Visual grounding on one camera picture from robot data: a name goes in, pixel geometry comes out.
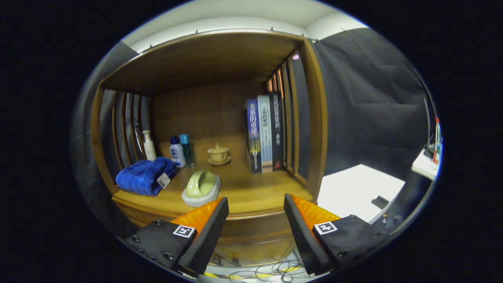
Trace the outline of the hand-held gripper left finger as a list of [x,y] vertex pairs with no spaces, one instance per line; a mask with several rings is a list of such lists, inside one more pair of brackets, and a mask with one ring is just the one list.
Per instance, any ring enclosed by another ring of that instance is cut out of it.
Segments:
[[172,272],[199,276],[212,259],[228,214],[228,198],[221,197],[173,220],[154,220],[125,242]]

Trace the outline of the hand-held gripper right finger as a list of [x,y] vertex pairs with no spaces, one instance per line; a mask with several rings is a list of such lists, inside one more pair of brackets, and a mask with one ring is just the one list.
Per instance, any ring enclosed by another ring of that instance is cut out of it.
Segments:
[[355,215],[339,217],[286,193],[284,212],[307,274],[352,267],[385,245],[389,234]]

